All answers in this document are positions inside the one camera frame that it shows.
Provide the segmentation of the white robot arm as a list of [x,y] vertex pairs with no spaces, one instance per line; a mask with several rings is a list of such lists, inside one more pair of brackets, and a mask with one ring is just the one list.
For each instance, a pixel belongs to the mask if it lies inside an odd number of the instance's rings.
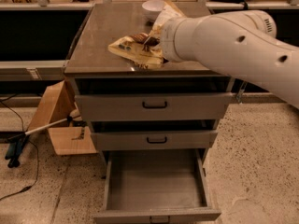
[[299,48],[276,39],[277,27],[269,14],[243,10],[187,18],[166,5],[152,32],[168,61],[199,62],[299,108]]

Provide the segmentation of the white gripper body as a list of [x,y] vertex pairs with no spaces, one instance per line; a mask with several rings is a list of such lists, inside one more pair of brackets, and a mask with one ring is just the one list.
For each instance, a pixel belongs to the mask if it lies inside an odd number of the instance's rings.
[[196,60],[192,42],[198,22],[198,19],[193,18],[174,18],[163,25],[160,46],[168,61],[179,63]]

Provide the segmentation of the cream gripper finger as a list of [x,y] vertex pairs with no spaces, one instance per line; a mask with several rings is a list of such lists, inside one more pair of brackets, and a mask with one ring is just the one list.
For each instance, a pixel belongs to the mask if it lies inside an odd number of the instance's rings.
[[163,53],[159,43],[146,44],[147,57],[149,59],[162,59]]
[[158,15],[156,21],[152,25],[152,29],[149,33],[151,37],[159,38],[163,25],[174,18],[182,18],[185,14],[171,1],[165,1],[165,6],[162,12]]

